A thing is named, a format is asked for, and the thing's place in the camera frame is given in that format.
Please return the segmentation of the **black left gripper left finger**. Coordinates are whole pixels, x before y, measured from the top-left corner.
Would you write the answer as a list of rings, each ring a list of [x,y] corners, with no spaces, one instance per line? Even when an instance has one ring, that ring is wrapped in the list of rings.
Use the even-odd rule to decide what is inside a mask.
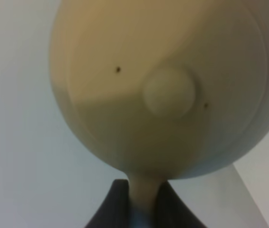
[[[128,180],[114,180],[108,194],[87,228],[132,228],[133,216],[129,199]]]

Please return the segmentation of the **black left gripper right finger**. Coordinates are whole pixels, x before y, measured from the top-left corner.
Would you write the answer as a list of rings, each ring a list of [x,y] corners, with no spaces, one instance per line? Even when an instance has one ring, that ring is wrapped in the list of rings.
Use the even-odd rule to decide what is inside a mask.
[[[151,185],[148,191],[150,228],[204,228],[169,182]]]

